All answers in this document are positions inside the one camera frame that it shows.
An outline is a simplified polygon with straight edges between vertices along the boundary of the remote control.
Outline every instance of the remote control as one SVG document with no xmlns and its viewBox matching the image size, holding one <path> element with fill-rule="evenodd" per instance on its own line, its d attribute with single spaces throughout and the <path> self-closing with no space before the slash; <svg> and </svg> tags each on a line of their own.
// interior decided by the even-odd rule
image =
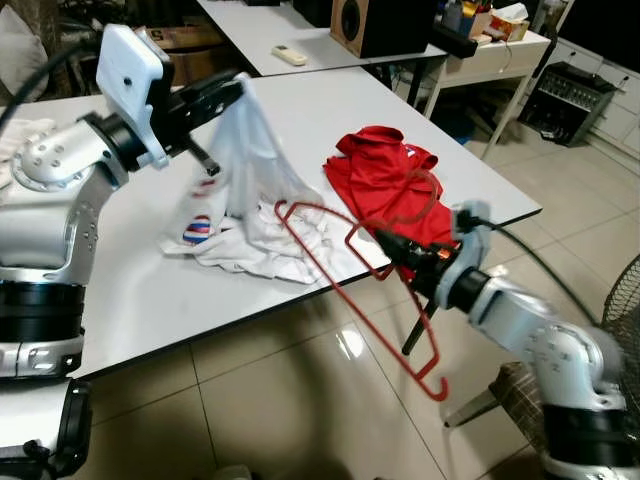
<svg viewBox="0 0 640 480">
<path fill-rule="evenodd" d="M 276 45 L 271 49 L 271 53 L 295 67 L 299 67 L 307 63 L 307 57 L 295 50 L 291 50 L 289 47 L 285 47 L 284 45 Z"/>
</svg>

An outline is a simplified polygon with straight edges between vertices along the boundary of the cardboard box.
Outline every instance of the cardboard box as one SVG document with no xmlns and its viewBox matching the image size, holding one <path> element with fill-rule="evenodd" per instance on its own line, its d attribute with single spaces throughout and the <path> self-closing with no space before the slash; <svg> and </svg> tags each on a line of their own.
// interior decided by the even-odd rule
<svg viewBox="0 0 640 480">
<path fill-rule="evenodd" d="M 484 29 L 484 33 L 491 35 L 498 40 L 516 42 L 524 38 L 524 34 L 529 29 L 529 21 L 511 22 L 495 15 L 491 15 L 489 25 Z"/>
<path fill-rule="evenodd" d="M 210 25 L 191 27 L 147 28 L 147 34 L 165 52 L 189 48 L 215 47 L 225 43 Z"/>
<path fill-rule="evenodd" d="M 231 48 L 226 46 L 212 47 L 194 52 L 167 52 L 175 73 L 174 86 L 189 85 L 237 65 Z"/>
<path fill-rule="evenodd" d="M 491 23 L 491 14 L 489 12 L 476 13 L 473 16 L 473 25 L 469 31 L 469 38 L 481 35 L 489 23 Z"/>
</svg>

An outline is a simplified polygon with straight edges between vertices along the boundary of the black cable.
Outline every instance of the black cable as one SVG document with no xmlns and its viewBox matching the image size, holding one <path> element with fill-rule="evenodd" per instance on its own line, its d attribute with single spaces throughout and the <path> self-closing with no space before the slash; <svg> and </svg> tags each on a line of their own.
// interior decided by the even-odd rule
<svg viewBox="0 0 640 480">
<path fill-rule="evenodd" d="M 554 282 L 556 282 L 556 284 L 562 289 L 562 291 L 564 291 L 565 294 L 567 294 L 567 296 L 571 299 L 571 301 L 575 304 L 575 306 L 578 307 L 578 309 L 582 312 L 582 314 L 585 317 L 587 317 L 587 319 L 593 326 L 599 325 L 599 322 L 596 320 L 596 317 L 593 315 L 593 313 L 591 313 L 591 311 L 586 307 L 586 305 L 578 298 L 575 292 L 571 290 L 571 288 L 567 286 L 567 284 L 558 276 L 558 274 L 554 272 L 551 269 L 551 267 L 547 265 L 547 263 L 544 260 L 542 260 L 542 258 L 540 258 L 540 256 L 536 252 L 534 252 L 529 246 L 527 246 L 522 240 L 520 240 L 518 237 L 516 237 L 513 233 L 511 233 L 506 228 L 500 225 L 497 225 L 495 223 L 492 223 L 489 220 L 483 220 L 481 218 L 473 218 L 473 221 L 477 225 L 484 225 L 486 227 L 491 228 L 492 230 L 496 230 L 497 232 L 501 233 L 502 235 L 507 237 L 509 240 L 511 240 L 513 243 L 518 245 L 531 258 L 533 258 L 533 260 L 538 264 L 538 266 L 542 268 L 553 279 Z"/>
<path fill-rule="evenodd" d="M 6 124 L 9 122 L 18 106 L 23 103 L 31 91 L 38 86 L 38 84 L 44 79 L 44 77 L 53 72 L 61 63 L 64 63 L 68 58 L 79 53 L 81 51 L 96 50 L 97 44 L 94 42 L 79 42 L 66 50 L 53 55 L 47 63 L 38 67 L 38 69 L 31 74 L 26 82 L 22 84 L 20 89 L 13 96 L 2 115 L 0 115 L 0 136 L 4 131 Z"/>
</svg>

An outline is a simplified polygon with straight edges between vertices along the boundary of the wooden speaker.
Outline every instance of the wooden speaker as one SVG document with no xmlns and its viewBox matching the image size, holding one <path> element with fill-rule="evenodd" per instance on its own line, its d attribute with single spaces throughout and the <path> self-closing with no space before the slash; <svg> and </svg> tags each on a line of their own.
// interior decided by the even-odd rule
<svg viewBox="0 0 640 480">
<path fill-rule="evenodd" d="M 424 52 L 436 6 L 437 0 L 333 0 L 331 36 L 361 58 Z"/>
</svg>

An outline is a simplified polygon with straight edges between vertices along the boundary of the fan grille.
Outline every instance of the fan grille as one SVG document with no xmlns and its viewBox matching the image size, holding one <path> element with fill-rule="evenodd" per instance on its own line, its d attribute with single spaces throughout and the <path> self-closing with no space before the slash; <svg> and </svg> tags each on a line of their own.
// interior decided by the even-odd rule
<svg viewBox="0 0 640 480">
<path fill-rule="evenodd" d="M 618 277 L 607 297 L 602 328 L 623 350 L 625 368 L 620 386 L 629 413 L 640 425 L 640 255 Z"/>
</svg>

